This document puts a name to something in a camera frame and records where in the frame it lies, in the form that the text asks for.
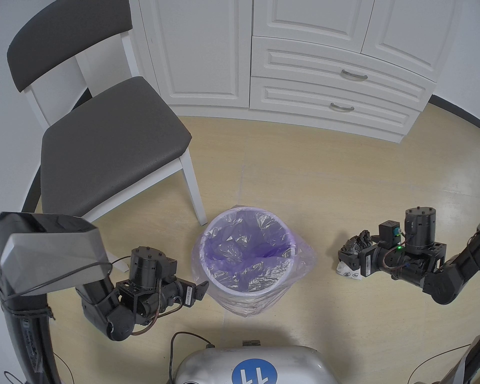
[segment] cabinet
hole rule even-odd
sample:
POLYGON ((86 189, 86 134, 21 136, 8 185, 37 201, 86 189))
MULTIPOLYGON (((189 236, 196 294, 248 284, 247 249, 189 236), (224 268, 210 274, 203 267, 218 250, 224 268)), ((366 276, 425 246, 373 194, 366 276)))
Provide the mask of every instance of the cabinet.
POLYGON ((253 34, 360 52, 373 0, 262 0, 254 7, 253 34))
POLYGON ((462 0, 131 0, 179 115, 399 142, 430 99, 462 0))
POLYGON ((248 107, 252 0, 140 2, 167 104, 248 107))
POLYGON ((435 81, 455 36, 461 2, 376 1, 361 52, 435 81))

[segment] crumpled black plastic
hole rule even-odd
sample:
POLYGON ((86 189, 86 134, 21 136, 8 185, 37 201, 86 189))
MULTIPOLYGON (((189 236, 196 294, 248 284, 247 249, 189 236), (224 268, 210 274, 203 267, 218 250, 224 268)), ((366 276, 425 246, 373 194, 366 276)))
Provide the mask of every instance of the crumpled black plastic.
POLYGON ((348 255, 358 255, 362 249, 371 247, 372 237, 368 230, 363 230, 359 235, 348 239, 341 251, 348 255))

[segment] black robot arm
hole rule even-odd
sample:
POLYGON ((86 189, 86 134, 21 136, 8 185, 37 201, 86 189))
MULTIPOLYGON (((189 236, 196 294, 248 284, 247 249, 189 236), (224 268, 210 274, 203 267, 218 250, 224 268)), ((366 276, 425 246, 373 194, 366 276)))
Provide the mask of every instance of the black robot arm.
POLYGON ((174 303, 191 307, 208 288, 177 279, 177 262, 149 247, 132 250, 129 279, 113 287, 98 229, 72 216, 0 213, 0 254, 1 307, 29 384, 60 384, 48 292, 76 287, 86 318, 121 341, 144 333, 174 303), (135 324, 148 327, 134 333, 135 324))
POLYGON ((420 287, 437 303, 449 304, 480 270, 480 225, 465 249, 446 262, 446 244, 435 241, 435 220, 436 211, 431 207, 407 209, 403 242, 400 223, 388 220, 379 225, 379 235, 366 242, 362 237, 363 249, 358 253, 342 248, 338 257, 364 277, 383 271, 393 280, 420 287))

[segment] white chair frame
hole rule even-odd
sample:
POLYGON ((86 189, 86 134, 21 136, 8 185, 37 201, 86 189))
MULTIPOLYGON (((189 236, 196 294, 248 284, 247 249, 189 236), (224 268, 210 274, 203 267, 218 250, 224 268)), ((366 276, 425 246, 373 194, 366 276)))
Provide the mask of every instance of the white chair frame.
MULTIPOLYGON (((130 73, 132 77, 140 76, 137 61, 133 53, 133 46, 129 31, 121 33, 120 36, 123 44, 123 49, 125 51, 125 56, 127 57, 130 73)), ((77 54, 77 59, 81 59, 82 55, 84 55, 83 52, 77 54)), ((30 107, 32 108, 35 117, 40 123, 43 131, 46 131, 50 124, 48 123, 45 114, 43 113, 40 105, 38 104, 32 86, 29 85, 27 88, 25 88, 23 93, 25 94, 25 97, 30 104, 30 107)), ((195 214, 197 215, 198 222, 200 223, 200 225, 203 225, 207 223, 207 217, 202 203, 202 198, 200 196, 200 191, 198 189, 195 172, 193 171, 192 159, 190 158, 190 151, 188 148, 180 157, 170 161, 168 164, 145 176, 143 179, 137 181, 135 184, 132 184, 131 186, 125 188, 123 191, 120 191, 117 194, 113 195, 109 199, 105 200, 104 202, 100 203, 95 208, 87 212, 82 217, 90 222, 93 222, 94 220, 97 220, 99 217, 103 216, 105 213, 111 211, 113 208, 119 206, 120 204, 131 199, 132 197, 151 187, 152 185, 157 184, 159 181, 167 178, 175 172, 178 172, 179 170, 183 171, 183 176, 190 192, 190 198, 192 200, 193 209, 195 210, 195 214)), ((115 260, 115 257, 111 254, 109 254, 108 257, 110 261, 115 260)))

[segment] barcode label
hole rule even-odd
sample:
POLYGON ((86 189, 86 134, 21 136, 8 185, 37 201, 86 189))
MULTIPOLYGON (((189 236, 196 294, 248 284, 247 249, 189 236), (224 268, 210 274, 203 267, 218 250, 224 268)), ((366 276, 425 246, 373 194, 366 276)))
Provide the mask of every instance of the barcode label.
POLYGON ((190 305, 192 301, 193 288, 187 287, 187 298, 185 299, 185 305, 190 305))
POLYGON ((371 264, 372 264, 372 256, 367 255, 367 273, 366 273, 367 276, 370 275, 371 264))

